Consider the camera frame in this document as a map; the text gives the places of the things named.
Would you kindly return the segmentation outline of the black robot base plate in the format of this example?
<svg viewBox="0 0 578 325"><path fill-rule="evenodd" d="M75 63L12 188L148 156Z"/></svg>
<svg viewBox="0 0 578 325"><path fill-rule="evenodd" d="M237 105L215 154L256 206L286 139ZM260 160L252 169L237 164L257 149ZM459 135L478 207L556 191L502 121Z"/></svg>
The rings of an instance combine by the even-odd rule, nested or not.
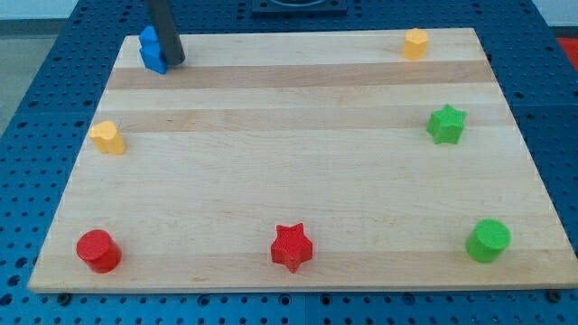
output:
<svg viewBox="0 0 578 325"><path fill-rule="evenodd" d="M252 15L346 13L347 0L250 0Z"/></svg>

